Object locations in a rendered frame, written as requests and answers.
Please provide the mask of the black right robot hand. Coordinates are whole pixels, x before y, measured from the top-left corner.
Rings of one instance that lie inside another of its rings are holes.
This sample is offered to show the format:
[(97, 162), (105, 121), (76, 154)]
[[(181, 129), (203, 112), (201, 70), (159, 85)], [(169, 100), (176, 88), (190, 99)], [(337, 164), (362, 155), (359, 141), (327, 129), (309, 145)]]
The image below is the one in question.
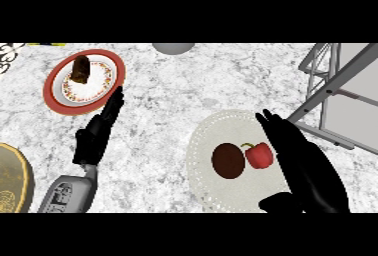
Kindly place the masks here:
[(349, 213), (349, 197), (342, 178), (320, 146), (309, 142), (297, 126), (268, 109), (256, 114), (277, 151), (290, 187), (259, 202), (268, 213)]

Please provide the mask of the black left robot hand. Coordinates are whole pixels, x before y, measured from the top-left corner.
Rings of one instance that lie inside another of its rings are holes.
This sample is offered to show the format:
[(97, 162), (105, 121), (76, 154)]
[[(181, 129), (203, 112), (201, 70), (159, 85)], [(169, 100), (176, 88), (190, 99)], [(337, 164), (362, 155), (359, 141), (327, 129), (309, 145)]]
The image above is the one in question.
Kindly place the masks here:
[(98, 165), (108, 146), (113, 125), (125, 105), (123, 87), (119, 86), (105, 104), (101, 114), (97, 114), (85, 129), (76, 133), (77, 148), (73, 163)]

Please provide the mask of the red bell pepper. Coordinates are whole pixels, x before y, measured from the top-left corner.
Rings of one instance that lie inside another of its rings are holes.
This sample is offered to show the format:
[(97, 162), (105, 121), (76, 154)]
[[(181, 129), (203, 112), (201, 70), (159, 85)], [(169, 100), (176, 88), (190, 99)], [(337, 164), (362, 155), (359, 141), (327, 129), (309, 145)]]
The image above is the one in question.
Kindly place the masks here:
[(246, 158), (255, 169), (265, 169), (274, 164), (274, 153), (269, 145), (262, 142), (258, 145), (244, 143), (243, 146), (249, 146), (246, 150)]

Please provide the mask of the white round placemat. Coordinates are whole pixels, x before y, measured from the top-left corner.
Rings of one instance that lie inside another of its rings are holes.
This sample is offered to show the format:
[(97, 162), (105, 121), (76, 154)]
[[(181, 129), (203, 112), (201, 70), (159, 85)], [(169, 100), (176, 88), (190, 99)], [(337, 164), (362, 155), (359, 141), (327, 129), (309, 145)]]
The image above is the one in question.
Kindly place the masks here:
[(207, 212), (262, 212), (259, 202), (290, 188), (278, 160), (265, 169), (246, 169), (235, 179), (225, 179), (216, 172), (212, 156), (224, 143), (241, 151), (244, 143), (271, 144), (255, 113), (246, 110), (224, 110), (200, 123), (187, 151), (187, 170), (193, 193)]

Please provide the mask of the grey metal tiered shelf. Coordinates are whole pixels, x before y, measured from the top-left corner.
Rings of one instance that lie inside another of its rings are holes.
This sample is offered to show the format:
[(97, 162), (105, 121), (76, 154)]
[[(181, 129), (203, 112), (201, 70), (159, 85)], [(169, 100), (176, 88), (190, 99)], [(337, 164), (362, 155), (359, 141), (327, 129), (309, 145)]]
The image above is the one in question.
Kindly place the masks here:
[(299, 70), (309, 86), (290, 122), (334, 145), (378, 155), (378, 43), (317, 43)]

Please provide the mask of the red rimmed floral plate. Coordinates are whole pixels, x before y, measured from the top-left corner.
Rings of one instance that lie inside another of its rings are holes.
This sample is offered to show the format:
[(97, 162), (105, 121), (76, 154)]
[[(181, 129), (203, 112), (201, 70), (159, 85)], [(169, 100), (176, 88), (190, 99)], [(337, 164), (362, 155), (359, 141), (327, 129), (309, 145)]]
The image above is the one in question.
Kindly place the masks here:
[[(79, 57), (88, 58), (89, 78), (86, 83), (73, 80)], [(120, 56), (104, 49), (92, 49), (72, 55), (54, 68), (43, 88), (45, 102), (63, 115), (82, 115), (98, 110), (123, 85), (126, 66)]]

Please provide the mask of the dark brown oval object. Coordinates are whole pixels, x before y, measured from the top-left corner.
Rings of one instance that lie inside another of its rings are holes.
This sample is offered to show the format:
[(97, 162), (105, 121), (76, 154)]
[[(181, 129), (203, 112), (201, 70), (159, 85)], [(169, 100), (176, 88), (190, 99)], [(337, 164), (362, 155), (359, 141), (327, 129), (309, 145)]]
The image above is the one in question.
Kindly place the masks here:
[(246, 169), (246, 158), (241, 149), (232, 143), (224, 143), (216, 147), (212, 164), (216, 173), (225, 179), (240, 177)]

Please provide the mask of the brown food piece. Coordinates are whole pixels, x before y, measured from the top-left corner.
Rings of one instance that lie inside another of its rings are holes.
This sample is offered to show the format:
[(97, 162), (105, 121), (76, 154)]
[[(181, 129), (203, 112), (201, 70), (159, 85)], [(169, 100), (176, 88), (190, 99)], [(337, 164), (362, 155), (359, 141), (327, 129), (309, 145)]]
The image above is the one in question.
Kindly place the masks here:
[(85, 55), (80, 55), (74, 60), (72, 80), (86, 84), (91, 76), (91, 61)]

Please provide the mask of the golden round tray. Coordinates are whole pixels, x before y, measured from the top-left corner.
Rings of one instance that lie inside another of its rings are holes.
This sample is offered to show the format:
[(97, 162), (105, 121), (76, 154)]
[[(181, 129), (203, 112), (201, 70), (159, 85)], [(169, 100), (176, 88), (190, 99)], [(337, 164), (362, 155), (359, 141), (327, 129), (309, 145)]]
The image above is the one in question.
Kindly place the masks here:
[(27, 213), (35, 196), (35, 174), (23, 152), (0, 143), (0, 213)]

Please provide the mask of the black and white patterned object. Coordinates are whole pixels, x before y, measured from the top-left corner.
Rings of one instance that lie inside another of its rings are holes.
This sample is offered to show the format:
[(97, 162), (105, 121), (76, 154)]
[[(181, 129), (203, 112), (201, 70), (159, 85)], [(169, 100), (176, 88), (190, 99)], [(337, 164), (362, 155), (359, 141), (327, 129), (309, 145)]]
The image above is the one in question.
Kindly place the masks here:
[(15, 61), (26, 43), (0, 43), (0, 75), (4, 75)]

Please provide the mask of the grey round object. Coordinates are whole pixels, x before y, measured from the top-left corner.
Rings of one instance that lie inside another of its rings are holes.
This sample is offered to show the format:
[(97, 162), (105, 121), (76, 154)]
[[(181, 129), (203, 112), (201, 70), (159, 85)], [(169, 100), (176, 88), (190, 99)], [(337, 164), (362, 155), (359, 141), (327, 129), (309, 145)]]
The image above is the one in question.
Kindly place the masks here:
[(179, 55), (187, 53), (196, 46), (194, 43), (154, 43), (156, 50), (167, 55)]

